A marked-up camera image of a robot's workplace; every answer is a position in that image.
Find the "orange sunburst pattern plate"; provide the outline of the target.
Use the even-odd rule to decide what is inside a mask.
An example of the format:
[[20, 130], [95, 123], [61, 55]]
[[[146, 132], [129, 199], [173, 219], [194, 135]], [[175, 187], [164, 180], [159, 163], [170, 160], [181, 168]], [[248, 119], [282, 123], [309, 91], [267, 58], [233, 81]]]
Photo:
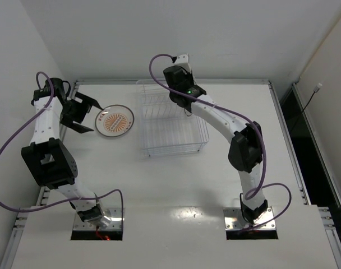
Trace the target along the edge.
[[133, 111], [124, 105], [110, 105], [95, 118], [96, 130], [105, 137], [116, 138], [125, 135], [133, 126]]

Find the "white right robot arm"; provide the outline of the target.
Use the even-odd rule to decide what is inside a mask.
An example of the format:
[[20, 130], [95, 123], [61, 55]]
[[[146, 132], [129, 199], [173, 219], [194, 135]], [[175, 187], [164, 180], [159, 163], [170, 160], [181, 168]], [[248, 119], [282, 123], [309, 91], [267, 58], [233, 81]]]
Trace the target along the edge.
[[254, 224], [268, 207], [261, 189], [266, 157], [260, 125], [218, 107], [210, 95], [196, 84], [188, 55], [171, 57], [171, 60], [172, 65], [163, 71], [171, 101], [205, 120], [229, 142], [228, 160], [239, 173], [243, 192], [242, 215], [249, 224]]

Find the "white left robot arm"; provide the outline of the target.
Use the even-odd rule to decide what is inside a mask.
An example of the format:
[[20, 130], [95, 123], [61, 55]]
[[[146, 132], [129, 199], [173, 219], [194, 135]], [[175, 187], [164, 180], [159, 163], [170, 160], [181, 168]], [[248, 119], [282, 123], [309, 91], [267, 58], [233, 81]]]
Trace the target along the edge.
[[80, 101], [68, 99], [70, 90], [65, 84], [65, 80], [51, 78], [34, 91], [31, 104], [38, 117], [31, 142], [22, 148], [21, 156], [38, 186], [63, 194], [82, 222], [104, 228], [106, 210], [97, 195], [79, 180], [76, 160], [60, 138], [61, 126], [80, 134], [90, 132], [82, 121], [92, 107], [100, 105], [84, 94], [77, 94]]

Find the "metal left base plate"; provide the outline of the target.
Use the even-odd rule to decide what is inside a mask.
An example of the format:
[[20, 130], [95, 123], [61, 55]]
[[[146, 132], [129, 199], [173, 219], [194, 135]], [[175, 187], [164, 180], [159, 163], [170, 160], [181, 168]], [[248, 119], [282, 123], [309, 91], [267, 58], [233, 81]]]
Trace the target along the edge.
[[102, 218], [91, 222], [83, 222], [76, 214], [73, 221], [73, 231], [95, 231], [96, 228], [99, 228], [100, 231], [122, 231], [123, 220], [121, 208], [106, 208]]

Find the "metal base plate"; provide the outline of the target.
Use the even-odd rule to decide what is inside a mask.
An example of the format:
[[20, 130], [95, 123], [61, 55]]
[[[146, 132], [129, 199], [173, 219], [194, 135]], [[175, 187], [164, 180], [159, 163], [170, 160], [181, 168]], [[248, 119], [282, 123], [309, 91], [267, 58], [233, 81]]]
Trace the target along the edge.
[[243, 216], [242, 211], [238, 207], [225, 208], [224, 222], [226, 231], [240, 231], [245, 228], [255, 227], [259, 231], [276, 231], [276, 223], [274, 220], [274, 213], [271, 207], [268, 207], [251, 225]]
[[83, 222], [76, 214], [73, 221], [73, 231], [95, 231], [96, 228], [99, 228], [100, 231], [122, 231], [123, 220], [121, 208], [106, 208], [102, 218], [91, 222]]

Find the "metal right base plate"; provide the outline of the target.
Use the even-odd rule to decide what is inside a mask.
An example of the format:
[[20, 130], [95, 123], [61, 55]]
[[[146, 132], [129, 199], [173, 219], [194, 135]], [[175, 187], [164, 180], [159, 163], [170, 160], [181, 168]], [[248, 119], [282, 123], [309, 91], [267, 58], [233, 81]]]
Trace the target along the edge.
[[238, 207], [225, 208], [224, 222], [226, 231], [240, 231], [245, 228], [255, 227], [259, 231], [276, 231], [276, 223], [274, 220], [274, 213], [271, 207], [268, 207], [251, 225], [243, 216], [242, 211]]

